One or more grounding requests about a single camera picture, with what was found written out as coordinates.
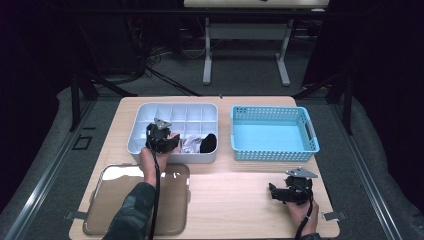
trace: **sleeve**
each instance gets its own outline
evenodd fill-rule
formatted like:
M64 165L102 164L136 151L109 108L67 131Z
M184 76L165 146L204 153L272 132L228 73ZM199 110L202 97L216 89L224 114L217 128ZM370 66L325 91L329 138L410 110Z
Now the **sleeve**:
M103 239L144 239L155 193L156 189L152 185L138 183L125 198Z
M300 240L321 240L319 233L311 233L300 238Z

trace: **white table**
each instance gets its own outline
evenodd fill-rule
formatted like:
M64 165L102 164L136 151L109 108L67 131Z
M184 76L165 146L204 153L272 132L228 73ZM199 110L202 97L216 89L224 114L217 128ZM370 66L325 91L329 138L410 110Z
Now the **white table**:
M278 9L314 9L326 8L329 0L185 0L187 8L278 8ZM211 39L254 39L281 40L280 51L275 54L283 86L290 86L289 76L284 64L284 57L290 40L293 20L287 24L229 24L205 21L205 67L203 84L211 83L212 52Z

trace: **blue plastic basket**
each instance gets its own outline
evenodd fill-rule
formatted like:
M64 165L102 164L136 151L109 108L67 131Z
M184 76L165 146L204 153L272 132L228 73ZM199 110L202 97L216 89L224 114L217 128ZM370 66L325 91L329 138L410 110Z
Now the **blue plastic basket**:
M235 160L306 162L319 151L303 107L233 106L231 146Z

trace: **finger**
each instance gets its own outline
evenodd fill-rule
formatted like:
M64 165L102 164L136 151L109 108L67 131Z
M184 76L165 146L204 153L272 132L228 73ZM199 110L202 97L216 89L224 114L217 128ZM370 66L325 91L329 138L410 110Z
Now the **finger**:
M168 139L173 138L173 137L175 137L175 136L177 136L177 135L179 135L179 134L180 134L179 132L172 132L172 133L168 136Z

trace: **table surface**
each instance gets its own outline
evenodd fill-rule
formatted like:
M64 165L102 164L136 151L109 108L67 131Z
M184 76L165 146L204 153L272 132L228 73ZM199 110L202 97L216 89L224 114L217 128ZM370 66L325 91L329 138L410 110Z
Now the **table surface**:
M268 183L285 187L286 170L302 166L318 175L313 192L321 212L332 212L316 159L308 162L235 161L230 142L230 110L233 105L295 106L291 97L131 97L119 104L79 211L87 212L90 197L103 169L111 164L136 164L127 142L140 105L147 102L213 103L218 107L218 149L209 164L187 164L190 169L191 199L184 231L167 239L254 239L292 238L296 229L287 207L272 200ZM75 219L71 239L99 239L83 232L83 220ZM317 231L325 238L339 234L336 221L319 215Z
M184 0L189 8L326 8L329 0Z

